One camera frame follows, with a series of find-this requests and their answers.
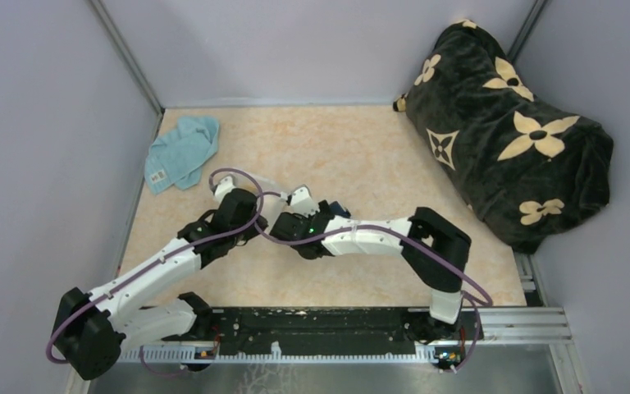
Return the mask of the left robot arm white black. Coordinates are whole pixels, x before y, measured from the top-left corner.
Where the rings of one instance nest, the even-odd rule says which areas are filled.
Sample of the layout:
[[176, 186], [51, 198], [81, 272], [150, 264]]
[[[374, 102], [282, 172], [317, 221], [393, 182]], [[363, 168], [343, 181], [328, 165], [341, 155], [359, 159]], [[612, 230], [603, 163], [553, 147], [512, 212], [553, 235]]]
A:
[[266, 225], [259, 197], [245, 189], [229, 191], [217, 208], [185, 225], [128, 273], [90, 291], [74, 287], [66, 292], [46, 356], [55, 364], [69, 364], [84, 380], [93, 380], [128, 350], [167, 338], [216, 339], [212, 309], [192, 291], [164, 305], [146, 303], [254, 238]]

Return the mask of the white plastic card tray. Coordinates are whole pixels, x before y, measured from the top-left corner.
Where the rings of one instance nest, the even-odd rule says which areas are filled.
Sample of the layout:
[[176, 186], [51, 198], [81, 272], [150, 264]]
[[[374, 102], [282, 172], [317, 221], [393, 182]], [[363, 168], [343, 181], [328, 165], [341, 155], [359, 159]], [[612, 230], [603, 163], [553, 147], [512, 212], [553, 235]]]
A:
[[264, 195], [264, 207], [261, 216], [272, 225], [281, 212], [287, 207], [286, 200], [292, 189], [264, 176], [250, 173], [250, 176], [261, 186]]

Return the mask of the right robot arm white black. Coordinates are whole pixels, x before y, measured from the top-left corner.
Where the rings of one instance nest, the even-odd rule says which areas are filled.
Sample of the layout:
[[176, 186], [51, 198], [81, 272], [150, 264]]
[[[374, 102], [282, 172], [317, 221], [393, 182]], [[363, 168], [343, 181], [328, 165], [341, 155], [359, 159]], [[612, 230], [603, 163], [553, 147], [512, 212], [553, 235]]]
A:
[[339, 215], [323, 200], [309, 215], [280, 213], [269, 236], [308, 260], [347, 254], [400, 257], [430, 288], [432, 333], [450, 338], [461, 327], [461, 290], [472, 240], [430, 208], [418, 207], [408, 217], [364, 221]]

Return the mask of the navy blue card holder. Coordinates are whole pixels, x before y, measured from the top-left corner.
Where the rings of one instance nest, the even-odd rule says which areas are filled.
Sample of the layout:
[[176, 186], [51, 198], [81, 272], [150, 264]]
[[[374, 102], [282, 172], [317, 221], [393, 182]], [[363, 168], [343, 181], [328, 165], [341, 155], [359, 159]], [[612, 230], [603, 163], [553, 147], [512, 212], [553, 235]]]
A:
[[336, 216], [341, 216], [343, 218], [351, 217], [350, 211], [346, 207], [341, 205], [338, 201], [332, 201], [329, 204], [329, 207], [330, 207], [331, 212], [335, 214]]

